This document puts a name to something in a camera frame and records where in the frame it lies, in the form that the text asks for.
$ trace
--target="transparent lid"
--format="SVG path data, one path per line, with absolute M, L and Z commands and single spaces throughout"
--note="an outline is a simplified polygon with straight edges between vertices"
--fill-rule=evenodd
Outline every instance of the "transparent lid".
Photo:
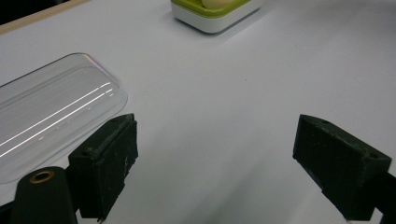
M 123 109 L 127 95 L 76 53 L 0 87 L 0 184 L 22 178 Z

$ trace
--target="white surface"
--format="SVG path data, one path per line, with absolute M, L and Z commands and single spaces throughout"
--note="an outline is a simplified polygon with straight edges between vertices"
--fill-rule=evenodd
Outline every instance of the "white surface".
M 220 35 L 169 1 L 92 0 L 1 35 L 0 81 L 75 51 L 120 79 L 140 157 L 107 224 L 341 224 L 291 158 L 298 117 L 396 158 L 395 40 L 394 0 L 268 1 Z
M 255 10 L 262 6 L 262 0 L 251 0 L 226 15 L 218 18 L 206 18 L 197 13 L 189 11 L 184 7 L 171 3 L 172 12 L 176 18 L 187 24 L 204 31 L 208 34 L 215 34 L 223 31 L 227 27 L 232 26 L 238 21 L 252 14 Z

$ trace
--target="green container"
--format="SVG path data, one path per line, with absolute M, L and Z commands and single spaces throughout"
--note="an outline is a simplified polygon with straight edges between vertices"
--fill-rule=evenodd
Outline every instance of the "green container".
M 241 7 L 245 3 L 249 2 L 250 0 L 234 0 L 230 4 L 216 8 L 216 9 L 208 9 L 202 5 L 201 0 L 171 0 L 173 4 L 178 5 L 179 7 L 183 7 L 190 12 L 198 14 L 199 16 L 215 19 L 219 17 L 223 17 L 228 13 L 232 12 L 236 8 Z

